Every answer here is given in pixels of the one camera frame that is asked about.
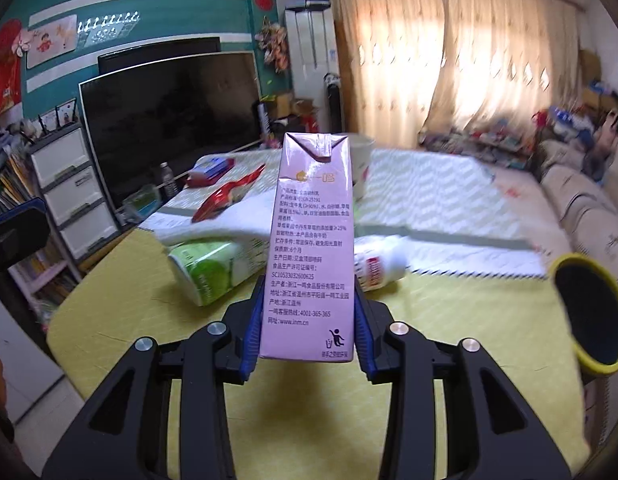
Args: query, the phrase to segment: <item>red label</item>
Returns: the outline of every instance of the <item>red label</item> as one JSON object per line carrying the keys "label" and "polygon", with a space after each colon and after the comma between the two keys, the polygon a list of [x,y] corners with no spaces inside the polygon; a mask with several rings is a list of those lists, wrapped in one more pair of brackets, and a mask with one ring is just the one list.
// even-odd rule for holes
{"label": "red label", "polygon": [[383,268],[380,258],[367,259],[367,282],[369,286],[379,285],[383,280]]}

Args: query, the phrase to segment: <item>cushion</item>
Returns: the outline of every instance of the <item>cushion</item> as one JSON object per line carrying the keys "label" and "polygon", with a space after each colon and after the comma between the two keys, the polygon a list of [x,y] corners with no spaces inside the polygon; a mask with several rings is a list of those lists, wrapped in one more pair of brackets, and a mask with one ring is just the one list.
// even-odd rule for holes
{"label": "cushion", "polygon": [[617,171],[612,169],[613,167],[614,165],[612,164],[611,167],[606,170],[606,173],[604,174],[604,179],[602,181],[602,188],[604,189],[604,192],[609,197],[609,199],[611,199],[611,201],[618,209],[618,173]]}
{"label": "cushion", "polygon": [[588,195],[578,195],[573,199],[564,217],[560,220],[560,225],[570,235],[575,231],[576,225],[586,211],[600,208],[604,207],[595,198]]}
{"label": "cushion", "polygon": [[585,154],[558,140],[544,140],[538,146],[540,151],[540,174],[544,175],[551,166],[561,164],[574,170],[582,169]]}
{"label": "cushion", "polygon": [[576,202],[576,199],[582,196],[590,199],[586,201],[588,207],[599,205],[611,213],[618,214],[618,210],[598,184],[573,168],[562,165],[552,166],[543,177],[541,184],[561,224],[572,205],[585,204],[582,200]]}
{"label": "cushion", "polygon": [[576,225],[573,245],[580,253],[597,260],[618,280],[618,216],[602,209],[583,212]]}

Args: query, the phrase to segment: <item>monitor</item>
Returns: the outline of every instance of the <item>monitor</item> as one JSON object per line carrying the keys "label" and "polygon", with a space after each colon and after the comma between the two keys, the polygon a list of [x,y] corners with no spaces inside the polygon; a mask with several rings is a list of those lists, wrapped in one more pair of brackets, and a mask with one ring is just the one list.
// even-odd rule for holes
{"label": "monitor", "polygon": [[218,36],[156,41],[98,56],[98,73],[103,75],[151,61],[192,56],[193,54],[210,54],[211,52],[220,52],[220,38]]}
{"label": "monitor", "polygon": [[144,184],[161,183],[208,153],[260,139],[252,52],[176,57],[80,83],[87,136],[114,209]]}

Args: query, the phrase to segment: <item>red round ornament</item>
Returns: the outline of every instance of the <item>red round ornament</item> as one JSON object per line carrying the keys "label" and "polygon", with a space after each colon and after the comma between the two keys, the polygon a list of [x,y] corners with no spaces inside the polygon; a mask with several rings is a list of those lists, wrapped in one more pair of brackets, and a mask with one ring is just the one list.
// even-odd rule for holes
{"label": "red round ornament", "polygon": [[260,10],[272,10],[273,0],[254,0]]}

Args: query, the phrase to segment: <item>yellow table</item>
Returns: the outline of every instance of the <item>yellow table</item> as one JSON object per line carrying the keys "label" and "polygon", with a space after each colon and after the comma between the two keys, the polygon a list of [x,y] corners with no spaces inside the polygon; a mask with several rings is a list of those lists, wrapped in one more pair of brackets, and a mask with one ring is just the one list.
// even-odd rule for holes
{"label": "yellow table", "polygon": [[[88,397],[140,336],[180,340],[228,304],[248,298],[255,279],[221,301],[193,306],[179,292],[161,245],[136,230],[87,275],[49,328],[59,364]],[[371,297],[431,339],[483,344],[531,404],[572,471],[588,457],[583,396],[569,325],[550,282],[411,274]],[[445,476],[444,411],[438,411],[437,476]],[[178,393],[175,386],[172,392]],[[238,478],[376,479],[390,387],[372,386],[358,362],[260,360],[244,386],[227,385],[227,416]],[[177,406],[169,414],[169,474],[177,478]]]}

